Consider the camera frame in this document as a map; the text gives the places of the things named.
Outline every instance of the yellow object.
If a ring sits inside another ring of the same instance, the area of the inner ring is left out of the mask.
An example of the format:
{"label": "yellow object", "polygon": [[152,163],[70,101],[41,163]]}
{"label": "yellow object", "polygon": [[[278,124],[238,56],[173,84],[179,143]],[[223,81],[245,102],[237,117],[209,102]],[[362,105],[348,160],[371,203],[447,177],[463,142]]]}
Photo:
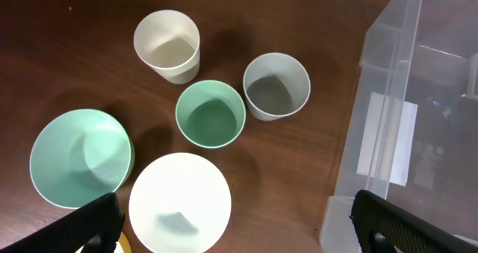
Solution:
{"label": "yellow object", "polygon": [[[80,253],[82,249],[83,246],[77,250],[76,253]],[[131,253],[131,246],[129,245],[128,239],[126,239],[126,236],[123,232],[121,233],[121,236],[119,236],[117,247],[114,249],[114,253]]]}

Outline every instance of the plastic cup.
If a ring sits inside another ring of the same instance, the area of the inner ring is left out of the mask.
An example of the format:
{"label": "plastic cup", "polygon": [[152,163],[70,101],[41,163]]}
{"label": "plastic cup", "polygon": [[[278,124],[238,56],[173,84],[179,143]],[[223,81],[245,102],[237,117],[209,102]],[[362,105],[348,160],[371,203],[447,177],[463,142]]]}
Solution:
{"label": "plastic cup", "polygon": [[146,16],[134,32],[134,49],[141,60],[167,81],[185,84],[199,71],[199,30],[176,10]]}
{"label": "plastic cup", "polygon": [[176,121],[192,143],[215,149],[232,142],[246,122],[239,93],[220,81],[200,81],[179,96]]}
{"label": "plastic cup", "polygon": [[299,111],[308,100],[311,82],[298,60],[274,52],[263,54],[248,65],[243,88],[252,115],[271,121]]}
{"label": "plastic cup", "polygon": [[30,156],[35,189],[48,202],[79,208],[114,192],[133,168],[133,145],[112,116],[73,110],[51,121]]}
{"label": "plastic cup", "polygon": [[220,239],[230,215],[231,193],[220,170],[190,153],[149,164],[129,199],[134,233],[157,253],[205,252]]}

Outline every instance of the gray cup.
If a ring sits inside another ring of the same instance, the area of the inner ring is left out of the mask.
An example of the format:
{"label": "gray cup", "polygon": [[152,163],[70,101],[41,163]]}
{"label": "gray cup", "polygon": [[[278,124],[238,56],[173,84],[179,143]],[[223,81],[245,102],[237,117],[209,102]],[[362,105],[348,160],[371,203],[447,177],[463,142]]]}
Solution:
{"label": "gray cup", "polygon": [[290,116],[307,102],[311,82],[298,60],[273,52],[254,59],[243,78],[247,107],[263,121]]}

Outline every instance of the white bowl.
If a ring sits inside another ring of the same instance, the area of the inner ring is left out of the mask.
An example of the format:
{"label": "white bowl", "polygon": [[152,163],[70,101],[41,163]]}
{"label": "white bowl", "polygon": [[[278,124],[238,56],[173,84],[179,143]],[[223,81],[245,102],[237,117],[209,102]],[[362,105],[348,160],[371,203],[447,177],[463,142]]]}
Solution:
{"label": "white bowl", "polygon": [[219,169],[203,157],[173,153],[149,164],[134,183],[129,217],[152,252],[202,253],[226,229],[231,193]]}

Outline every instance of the wooden table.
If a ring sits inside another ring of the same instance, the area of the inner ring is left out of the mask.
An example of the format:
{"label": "wooden table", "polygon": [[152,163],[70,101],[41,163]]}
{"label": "wooden table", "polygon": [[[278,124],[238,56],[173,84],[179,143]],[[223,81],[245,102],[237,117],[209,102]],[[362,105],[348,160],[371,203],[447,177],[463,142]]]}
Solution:
{"label": "wooden table", "polygon": [[[318,252],[359,80],[368,27],[390,0],[0,0],[0,248],[71,212],[43,200],[28,173],[42,128],[68,110],[115,116],[136,148],[117,194],[128,213],[131,187],[155,158],[193,152],[216,164],[232,192],[232,217],[210,252]],[[261,122],[222,149],[201,149],[179,132],[176,100],[190,84],[166,82],[133,48],[139,21],[180,10],[201,34],[194,81],[216,79],[239,92],[247,64],[280,51],[311,78],[296,115]],[[147,252],[127,219],[134,252]]]}

